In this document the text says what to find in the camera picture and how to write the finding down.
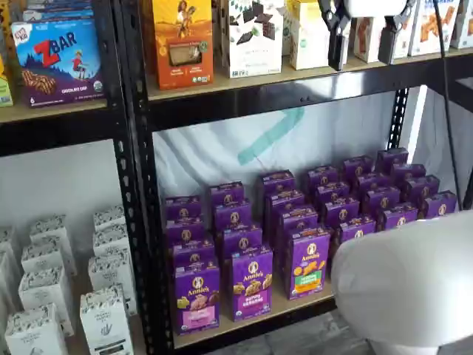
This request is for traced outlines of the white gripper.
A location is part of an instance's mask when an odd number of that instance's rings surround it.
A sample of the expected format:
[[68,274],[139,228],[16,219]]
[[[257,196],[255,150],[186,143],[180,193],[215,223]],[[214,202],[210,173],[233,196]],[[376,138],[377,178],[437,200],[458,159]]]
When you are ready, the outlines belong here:
[[341,71],[344,57],[347,54],[349,36],[344,30],[350,23],[350,17],[380,17],[384,16],[385,27],[381,31],[378,60],[384,64],[392,64],[395,59],[395,48],[399,33],[404,23],[412,15],[416,0],[345,0],[318,1],[321,17],[330,32],[328,64]]

